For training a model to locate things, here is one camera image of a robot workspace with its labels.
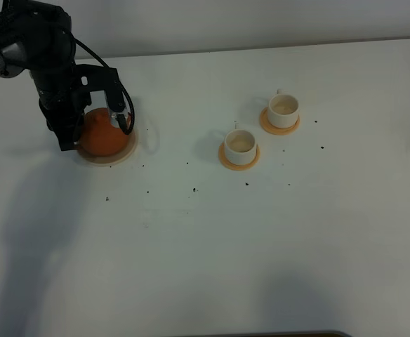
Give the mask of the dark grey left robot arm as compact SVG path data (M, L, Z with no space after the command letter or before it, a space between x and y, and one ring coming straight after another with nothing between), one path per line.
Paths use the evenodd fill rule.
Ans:
M62 151L81 137L84 108L74 92L82 85L74 61L72 19L61 7L40 1L4 1L0 11L0 77L27 70L39 107Z

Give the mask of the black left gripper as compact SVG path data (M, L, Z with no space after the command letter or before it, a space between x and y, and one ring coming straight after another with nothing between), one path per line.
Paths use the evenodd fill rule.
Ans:
M82 86L81 78L88 67L73 62L59 72L29 71L39 95L39 107L61 151L75 150L81 137L84 107L79 108L72 93Z

